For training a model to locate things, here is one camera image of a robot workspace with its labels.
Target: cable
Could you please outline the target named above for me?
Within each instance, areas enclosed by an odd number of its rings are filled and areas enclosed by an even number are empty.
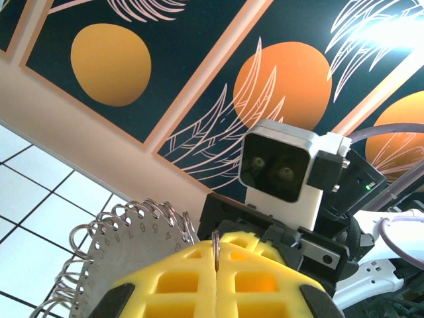
[[[399,255],[400,258],[404,259],[406,262],[410,263],[411,265],[414,265],[415,267],[419,268],[420,270],[424,270],[424,262],[421,260],[418,260],[408,253],[404,252],[401,248],[399,248],[395,243],[390,240],[390,238],[387,236],[386,233],[386,223],[390,221],[388,218],[382,219],[381,222],[378,224],[378,232],[381,235],[383,241],[387,244],[387,246],[394,251],[397,255]],[[409,221],[409,222],[424,222],[424,217],[394,217],[392,219],[392,222],[398,222],[398,221]]]
[[[400,123],[385,124],[380,126],[368,127],[360,131],[354,131],[348,137],[352,139],[352,143],[381,134],[390,133],[424,133],[424,124],[416,123]]]

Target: metal disc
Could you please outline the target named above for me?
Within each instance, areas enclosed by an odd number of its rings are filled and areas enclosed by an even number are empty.
[[[70,317],[87,318],[105,293],[119,279],[149,266],[190,245],[184,242],[177,226],[171,227],[163,217],[156,219],[146,213],[141,219],[135,213],[126,213],[123,219],[108,217],[103,221],[118,226],[114,231],[105,227],[103,235],[96,231],[88,251],[92,263],[86,263],[79,279],[77,294]]]

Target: metal ring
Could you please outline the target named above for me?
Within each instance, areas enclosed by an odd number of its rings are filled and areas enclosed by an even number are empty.
[[[140,209],[141,211],[143,211],[144,215],[146,215],[146,213],[151,214],[155,219],[159,219],[161,216],[161,213],[156,214],[155,210],[156,208],[154,206],[152,206],[151,203],[149,203],[148,201],[143,201],[143,203],[138,202],[138,201],[131,201],[131,204],[133,204],[135,207],[137,207],[138,209]]]
[[[70,291],[64,291],[64,290],[54,290],[52,292],[52,297],[55,298],[66,298],[69,302],[71,302],[74,297],[75,297],[76,293],[74,292],[70,292]]]
[[[46,300],[44,303],[42,303],[41,305],[39,305],[36,309],[34,309],[34,311],[31,313],[31,315],[29,316],[29,318],[35,318],[37,317],[37,315],[40,313],[40,311],[42,311],[42,309],[44,308],[44,306],[53,303],[53,305],[51,305],[49,308],[50,310],[56,306],[58,303],[64,302],[64,300],[62,298],[51,298],[49,300]]]
[[[168,210],[168,214],[170,215],[170,218],[174,222],[174,225],[172,225],[172,226],[173,227],[177,226],[178,229],[181,229],[180,225],[178,224],[177,217],[176,217],[177,211],[174,209],[172,204],[167,201],[167,202],[163,202],[162,205]]]
[[[64,262],[64,265],[62,266],[62,271],[66,272],[66,270],[68,270],[68,267],[71,266],[71,264],[90,263],[90,262],[91,262],[91,260],[79,260],[79,259],[75,259],[75,258],[70,258],[69,260]]]
[[[168,222],[168,224],[169,224],[169,226],[170,226],[170,227],[173,227],[173,226],[174,226],[174,220],[172,220],[172,219],[170,218],[170,216],[169,216],[169,215],[167,215],[167,214],[165,214],[165,212],[161,209],[161,206],[163,206],[163,205],[161,205],[161,204],[157,203],[155,200],[152,200],[152,199],[149,199],[149,198],[148,198],[148,199],[145,199],[145,200],[143,201],[143,203],[147,203],[147,204],[149,204],[149,205],[150,205],[153,209],[157,210],[157,212],[159,212],[159,214],[165,218],[166,222]]]
[[[69,282],[71,282],[73,284],[77,284],[78,283],[78,280],[76,280],[75,278],[73,278],[71,275],[84,276],[84,273],[77,273],[77,272],[70,272],[70,273],[69,272],[64,272],[64,273],[60,273],[59,275],[56,276],[56,282],[59,283],[59,282],[62,281],[62,278],[65,278]]]
[[[128,211],[131,211],[131,212],[133,212],[133,213],[135,213],[136,211],[132,208],[132,207],[129,207],[129,203],[130,202],[128,202],[126,205],[122,205],[122,204],[120,204],[120,203],[118,203],[118,204],[116,204],[113,208],[112,208],[112,214],[114,214],[115,216],[117,216],[117,217],[121,217],[121,215],[118,215],[118,213],[117,213],[117,209],[124,209],[125,210],[125,212],[124,213],[122,213],[122,214],[125,214],[126,212],[128,212]]]
[[[111,219],[112,219],[112,217],[108,217],[106,219],[92,221],[92,222],[88,223],[88,225],[99,225],[99,227],[97,229],[99,229],[102,232],[102,234],[104,235],[104,234],[106,234],[106,229],[104,229],[105,227],[109,227],[110,229],[116,231],[116,228],[113,226],[113,223],[112,224],[108,223],[108,221],[110,221]],[[93,232],[93,230],[88,230],[88,232],[89,232],[88,235],[92,239],[94,239],[95,233]]]
[[[135,201],[129,201],[125,206],[131,209],[135,214],[137,214],[137,217],[139,217],[140,219],[142,219],[146,215],[144,210],[141,209]]]
[[[195,244],[199,242],[199,238],[196,235],[196,231],[194,229],[193,223],[190,219],[190,214],[188,212],[183,212],[183,222],[184,222],[184,231],[188,236],[190,243]]]
[[[85,258],[87,258],[87,253],[83,252],[77,246],[77,244],[75,244],[75,240],[74,240],[75,234],[82,229],[86,229],[86,230],[93,229],[93,230],[96,230],[96,231],[101,231],[101,230],[97,229],[95,227],[92,227],[91,225],[88,225],[88,224],[82,224],[82,225],[78,225],[77,227],[74,227],[72,229],[71,233],[69,234],[69,244],[70,244],[72,250],[75,252],[75,254],[77,254],[77,256],[85,259]]]
[[[63,280],[59,280],[59,281],[55,281],[56,287],[54,288],[54,290],[56,290],[56,288],[68,288],[68,289],[73,289],[71,286],[69,286],[67,283],[65,283]]]
[[[215,259],[215,271],[219,270],[219,251],[221,250],[219,246],[219,231],[215,229],[212,232],[212,249],[213,249],[213,257]]]
[[[51,310],[56,306],[56,305],[58,305],[59,303],[63,303],[64,301],[63,300],[58,300],[57,299],[57,301],[56,302],[54,302],[52,305],[50,305],[47,309],[46,309],[46,311],[44,312],[44,315],[42,316],[42,318],[48,318],[48,316],[49,316],[49,313],[51,312]]]
[[[128,210],[130,210],[131,212],[134,212],[132,209],[130,209],[129,207],[125,207],[125,206],[123,206],[123,208],[125,209],[125,212],[123,213],[123,215],[125,215],[125,213],[128,211]],[[107,216],[109,216],[109,218],[106,218],[106,219],[103,219],[102,218],[102,216],[104,216],[104,215],[107,215]],[[97,222],[102,222],[102,221],[104,221],[104,220],[108,220],[108,219],[116,219],[116,220],[119,220],[119,221],[122,221],[126,226],[130,226],[130,223],[128,223],[128,222],[126,222],[123,218],[122,218],[122,215],[116,215],[116,214],[114,214],[114,213],[112,213],[112,212],[100,212],[99,214],[97,214],[97,216],[96,216],[96,218],[95,218],[95,220],[97,221]]]
[[[57,287],[54,289],[55,292],[70,292],[70,293],[78,293],[79,290],[75,289],[75,288],[71,288],[71,287]]]

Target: tile grout line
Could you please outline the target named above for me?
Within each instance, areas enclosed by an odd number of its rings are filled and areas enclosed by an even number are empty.
[[[57,190],[57,186],[56,186],[53,190],[51,190],[51,189],[49,189],[48,187],[45,187],[44,185],[42,185],[42,184],[38,183],[37,181],[34,181],[34,180],[33,180],[33,179],[31,179],[30,177],[28,177],[28,176],[26,176],[26,175],[24,175],[24,174],[20,173],[19,171],[16,171],[15,169],[13,169],[13,168],[9,167],[8,165],[6,165],[6,164],[5,164],[4,166],[5,166],[6,168],[8,168],[8,169],[12,170],[13,172],[17,173],[18,175],[20,175],[20,176],[24,177],[25,179],[27,179],[27,180],[29,180],[29,181],[31,181],[31,182],[34,182],[36,185],[38,185],[38,186],[42,187],[42,188],[43,188],[43,189],[45,189],[46,191],[49,191],[49,192],[51,192],[51,193],[54,193],[54,194],[55,194],[55,195],[57,195],[60,199],[63,199],[63,200],[65,200],[66,202],[71,203],[72,205],[76,206],[77,208],[81,209],[82,211],[84,211],[84,212],[86,212],[86,213],[90,214],[92,217],[95,217],[95,215],[94,215],[93,213],[89,212],[88,210],[84,209],[83,207],[80,207],[79,205],[75,204],[74,202],[71,202],[69,199],[66,199],[65,197],[62,197],[60,194],[57,194],[57,193],[55,192],[55,191]]]
[[[34,231],[32,231],[32,230],[30,230],[30,229],[28,229],[28,228],[26,228],[26,227],[24,227],[24,226],[22,226],[22,225],[18,225],[18,223],[14,222],[14,221],[12,221],[12,220],[10,220],[10,219],[8,219],[8,218],[6,218],[6,217],[2,216],[2,215],[0,215],[0,219],[3,219],[3,220],[5,220],[5,221],[7,221],[7,222],[10,222],[10,223],[12,223],[12,224],[13,224],[16,228],[20,228],[20,229],[22,229],[22,230],[25,230],[26,232],[29,232],[29,233],[31,233],[32,235],[35,235],[36,237],[39,237],[40,239],[43,239],[43,240],[45,240],[46,242],[49,242],[50,244],[53,244],[53,245],[57,246],[58,248],[61,248],[62,250],[65,250],[66,252],[68,252],[68,253],[70,253],[70,254],[74,254],[74,252],[72,252],[71,250],[68,250],[65,246],[62,246],[62,245],[60,245],[60,244],[58,244],[58,243],[56,243],[56,242],[53,242],[52,240],[50,240],[50,239],[48,239],[48,238],[46,238],[46,237],[44,237],[44,236],[42,236],[42,235],[40,235],[40,234],[38,234],[38,233],[35,233]]]
[[[37,306],[36,306],[36,305],[33,305],[32,303],[29,303],[29,302],[27,302],[27,301],[25,301],[25,300],[23,300],[23,299],[21,299],[21,298],[18,298],[18,297],[15,297],[15,296],[13,296],[13,295],[10,295],[10,294],[8,294],[8,293],[5,293],[5,292],[3,292],[3,291],[1,291],[1,290],[0,290],[0,295],[4,296],[4,297],[6,297],[6,298],[12,299],[12,300],[14,300],[14,301],[16,301],[16,302],[18,302],[18,303],[21,303],[21,304],[23,304],[23,305],[25,305],[25,306],[31,307],[31,308],[33,308],[33,309],[36,309],[36,308],[37,308]],[[62,318],[61,316],[59,316],[59,315],[57,315],[57,314],[55,314],[55,313],[49,313],[49,315],[51,315],[51,316],[53,316],[53,317],[55,317],[55,318]]]
[[[112,197],[113,197],[113,193],[110,194],[109,198],[106,200],[106,203],[101,208],[100,212],[103,212],[105,210],[106,206],[109,204],[109,202],[111,201]],[[88,233],[84,236],[84,238],[82,239],[81,243],[78,245],[78,248],[81,248],[81,246],[84,244],[85,240],[87,240],[87,239],[88,239]],[[75,257],[77,257],[77,254],[73,253],[73,256],[71,257],[71,259],[73,260],[73,259],[75,259]],[[48,292],[46,298],[44,298],[44,301],[47,301],[50,298],[50,296],[52,295],[52,292],[53,292],[53,290],[54,290],[55,287],[56,287],[56,284],[54,284],[53,287],[52,287],[52,289]]]
[[[72,170],[70,174],[68,174],[55,188],[54,190],[56,190],[58,187],[60,187],[73,173],[75,172],[75,170]],[[43,200],[41,200],[41,202],[39,202],[34,208],[31,209],[31,211],[29,211],[26,216],[21,219],[17,225],[15,225],[15,227],[13,229],[11,229],[1,240],[0,240],[0,244],[4,242],[5,239],[7,239],[14,230],[16,230],[18,227],[20,227],[22,225],[22,223],[24,223],[24,221],[26,219],[28,219],[30,217],[31,214],[34,213],[35,210],[37,210],[51,195],[52,193],[54,193],[54,190],[52,192],[50,192]]]
[[[14,154],[13,156],[8,157],[8,159],[0,162],[0,165],[5,164],[6,162],[8,162],[10,159],[13,159],[14,157],[18,156],[19,154],[22,154],[25,150],[28,150],[29,148],[31,148],[32,146],[34,146],[33,144],[30,144],[29,146],[26,146],[25,148],[23,148],[21,151],[18,151],[16,154]]]

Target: painted ceiling mural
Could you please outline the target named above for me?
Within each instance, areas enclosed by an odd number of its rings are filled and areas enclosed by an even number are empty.
[[[243,201],[241,140],[261,118],[318,134],[424,123],[424,59],[410,65],[424,40],[405,29],[423,17],[418,0],[274,1],[158,154]],[[394,69],[404,76],[388,81]],[[375,111],[352,121],[364,106]],[[424,158],[424,137],[385,134],[354,148],[394,181]]]
[[[13,44],[27,0],[0,0],[0,50],[7,52]]]
[[[25,67],[145,142],[245,2],[54,0]],[[154,149],[239,201],[241,140],[260,119],[346,135],[424,123],[424,0],[268,2]],[[424,158],[424,136],[385,134],[354,149],[392,182]]]
[[[144,142],[244,2],[49,1],[26,67]]]

